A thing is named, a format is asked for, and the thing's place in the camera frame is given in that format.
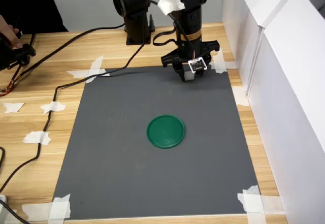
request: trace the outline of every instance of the white tape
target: white tape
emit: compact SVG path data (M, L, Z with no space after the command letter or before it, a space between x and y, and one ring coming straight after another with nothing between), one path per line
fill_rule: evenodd
M227 61L225 63L225 67L227 69L229 69L229 70L231 70L231 69L237 69L237 65L236 65L236 63L234 61Z
M213 56L213 62L211 63L212 69L215 69L216 73L224 73L227 72L227 67L225 66L225 61L223 58L222 48L217 55Z
M48 105L42 105L41 108L44 110L44 114L49 111L63 111L66 106L62 105L60 102L51 102Z
M20 224L20 221L14 217L12 214L8 212L7 219L5 221L5 224Z
M181 0L160 0L158 7L165 15L168 15L173 11L180 11L185 9L185 4L182 3Z
M237 69L237 66L234 61L224 61L222 48L220 47L218 54L213 56L211 69L215 69L216 73L224 73L227 71L227 69Z
M71 75L73 75L74 78L86 78L86 77L89 77L89 76L92 76L92 75L103 74L103 73L106 72L105 69L101 69L102 63L103 63L103 59L104 59L103 56L97 58L91 64L90 70L67 71L67 73L70 73ZM103 75L103 77L109 77L109 76L110 76L110 74ZM86 83L92 82L95 78L96 77L88 79L86 81Z
M55 198L52 203L23 205L28 221L48 221L50 224L62 224L70 218L70 195Z
M7 113L16 113L18 112L25 103L3 103L3 105L7 108L6 114Z
M243 87L241 86L233 87L233 93L234 93L236 105L249 106L249 101Z
M39 131L39 132L31 132L27 134L23 139L24 143L28 144L38 144L41 143L43 145L48 145L51 139L49 138L49 133Z
M265 214L285 214L278 196L261 196L258 186L252 186L237 194L238 200L247 212L249 224L266 224Z

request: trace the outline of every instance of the gray mat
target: gray mat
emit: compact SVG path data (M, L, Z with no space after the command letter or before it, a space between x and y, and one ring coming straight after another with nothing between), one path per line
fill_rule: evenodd
M146 136L165 114L186 127L176 148ZM71 219L234 214L252 185L228 74L182 83L171 68L137 68L86 84L54 197L71 194Z

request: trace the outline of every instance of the person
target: person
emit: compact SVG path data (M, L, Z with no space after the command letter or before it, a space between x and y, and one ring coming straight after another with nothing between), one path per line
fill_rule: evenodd
M0 0L0 33L13 47L22 44L16 34L68 31L54 0Z

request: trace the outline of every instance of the green plastic lid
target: green plastic lid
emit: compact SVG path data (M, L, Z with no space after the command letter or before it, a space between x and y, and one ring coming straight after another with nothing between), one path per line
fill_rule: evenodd
M150 122L147 136L160 149L170 149L182 142L185 135L183 122L175 116L159 116Z

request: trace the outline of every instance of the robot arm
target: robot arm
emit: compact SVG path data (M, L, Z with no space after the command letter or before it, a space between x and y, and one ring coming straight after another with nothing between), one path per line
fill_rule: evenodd
M180 23L181 27L195 48L195 58L202 57L204 63L208 65L211 62L210 53L219 51L220 45L217 41L202 42L202 5L207 0L181 0L185 4L185 9L172 12L172 15ZM167 67L172 64L175 72L185 81L183 63L193 59L192 48L185 40L185 37L176 27L178 48L161 58L162 65ZM198 66L195 71L197 75L203 75L202 66Z
M128 40L137 40L137 44L143 44L143 28L145 28L146 43L150 43L150 31L147 26L143 27L143 18L147 18L148 0L114 0L117 12L124 17ZM204 66L193 66L192 70L198 75L203 75L203 67L206 67L211 62L211 51L219 51L219 43L217 41L202 42L202 5L207 0L181 0L185 4L185 9L172 12L172 16L184 29L189 40L179 30L179 26L175 25L177 36L177 49L161 58L163 67L169 64L173 65L175 72L185 81L185 72L183 63L187 63L193 58L202 57ZM155 37L161 37L164 34L159 34Z

